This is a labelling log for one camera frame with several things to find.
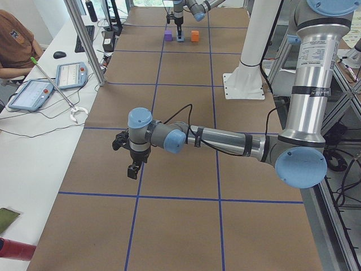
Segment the reacher grabber stick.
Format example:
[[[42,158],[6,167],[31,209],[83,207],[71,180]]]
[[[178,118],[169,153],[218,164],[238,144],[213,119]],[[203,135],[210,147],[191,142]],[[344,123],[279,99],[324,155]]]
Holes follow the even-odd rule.
[[[53,85],[54,89],[65,99],[65,101],[68,103],[71,111],[70,118],[72,121],[74,121],[76,124],[78,124],[78,121],[75,117],[75,114],[77,112],[84,112],[85,114],[88,114],[88,110],[84,107],[79,107],[73,104],[67,96],[62,92],[62,90],[59,89],[59,87],[56,85],[56,83],[51,79],[51,77],[43,70],[43,68],[38,64],[36,59],[34,57],[30,57],[31,61],[34,63],[34,65],[43,73],[43,75],[49,80],[49,82]]]

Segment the seated person brown shirt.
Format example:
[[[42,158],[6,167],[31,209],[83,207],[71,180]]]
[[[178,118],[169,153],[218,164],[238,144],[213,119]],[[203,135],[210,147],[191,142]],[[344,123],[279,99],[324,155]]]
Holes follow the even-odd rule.
[[[34,67],[31,57],[38,60],[42,54],[33,33],[12,14],[1,10],[1,79],[27,76]]]

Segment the black computer mouse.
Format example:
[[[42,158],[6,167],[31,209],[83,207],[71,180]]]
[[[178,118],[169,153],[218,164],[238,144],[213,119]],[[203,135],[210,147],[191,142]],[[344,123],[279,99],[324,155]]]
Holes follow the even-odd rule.
[[[53,58],[54,59],[60,59],[60,58],[65,58],[67,56],[67,54],[63,51],[56,51],[53,53]]]

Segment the purple foam block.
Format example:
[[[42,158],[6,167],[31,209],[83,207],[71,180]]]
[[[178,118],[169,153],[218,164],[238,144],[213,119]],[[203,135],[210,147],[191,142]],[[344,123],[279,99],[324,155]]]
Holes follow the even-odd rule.
[[[173,40],[173,32],[172,32],[172,30],[165,30],[164,31],[164,40],[165,41],[172,41]]]

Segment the aluminium frame post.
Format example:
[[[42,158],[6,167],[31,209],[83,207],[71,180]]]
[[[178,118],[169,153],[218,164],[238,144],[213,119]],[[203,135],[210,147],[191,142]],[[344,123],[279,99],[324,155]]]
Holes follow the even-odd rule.
[[[95,77],[98,81],[99,86],[103,86],[105,84],[105,77],[100,68],[98,58],[96,57],[93,44],[91,43],[91,39],[87,33],[86,27],[82,20],[82,16],[80,14],[79,8],[75,0],[64,0],[66,8],[68,10],[69,16],[72,20],[76,33],[78,34],[83,48],[85,49],[86,56],[88,58],[89,64],[95,74]]]

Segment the orange foam block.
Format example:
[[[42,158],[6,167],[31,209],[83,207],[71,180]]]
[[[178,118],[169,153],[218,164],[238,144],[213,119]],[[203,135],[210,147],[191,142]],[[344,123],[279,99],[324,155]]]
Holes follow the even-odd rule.
[[[200,35],[198,30],[191,31],[191,42],[199,42]]]

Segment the teach pendant tablet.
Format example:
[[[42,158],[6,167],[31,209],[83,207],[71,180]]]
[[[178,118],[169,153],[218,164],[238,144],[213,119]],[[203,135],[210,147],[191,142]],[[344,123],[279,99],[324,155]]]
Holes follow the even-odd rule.
[[[55,79],[60,90],[82,87],[87,81],[87,67],[84,62],[60,64]]]
[[[53,85],[45,80],[29,80],[8,103],[13,110],[37,111],[43,106],[54,90]]]

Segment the light blue foam block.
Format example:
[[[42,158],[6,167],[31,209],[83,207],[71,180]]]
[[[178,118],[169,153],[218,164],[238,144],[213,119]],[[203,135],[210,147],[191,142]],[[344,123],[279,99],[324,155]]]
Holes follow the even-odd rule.
[[[178,33],[176,38],[177,38],[177,42],[183,42],[184,41],[184,32]]]

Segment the red cylinder bottle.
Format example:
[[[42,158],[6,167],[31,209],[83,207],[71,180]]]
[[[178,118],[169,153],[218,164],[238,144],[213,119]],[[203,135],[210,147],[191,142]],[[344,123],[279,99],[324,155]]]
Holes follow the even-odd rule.
[[[36,250],[35,245],[1,238],[1,257],[12,260],[30,261]]]

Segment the green bean bag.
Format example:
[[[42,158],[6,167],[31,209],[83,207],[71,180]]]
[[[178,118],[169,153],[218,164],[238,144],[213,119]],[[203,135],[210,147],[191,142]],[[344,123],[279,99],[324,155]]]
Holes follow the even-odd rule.
[[[18,217],[20,213],[7,208],[0,209],[0,233],[3,233]]]

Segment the front teach pendant tablet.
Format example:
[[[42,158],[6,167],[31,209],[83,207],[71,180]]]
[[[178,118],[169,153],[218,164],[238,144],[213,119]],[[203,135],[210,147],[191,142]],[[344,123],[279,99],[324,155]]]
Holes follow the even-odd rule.
[[[13,110],[37,111],[43,106],[54,90],[53,85],[45,80],[29,80],[8,103]]]

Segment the rear teach pendant tablet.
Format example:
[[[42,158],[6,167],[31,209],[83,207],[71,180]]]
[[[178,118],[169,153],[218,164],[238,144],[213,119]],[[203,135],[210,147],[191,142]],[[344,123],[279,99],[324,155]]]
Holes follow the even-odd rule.
[[[60,90],[82,87],[87,81],[87,67],[84,62],[60,64],[55,79]]]

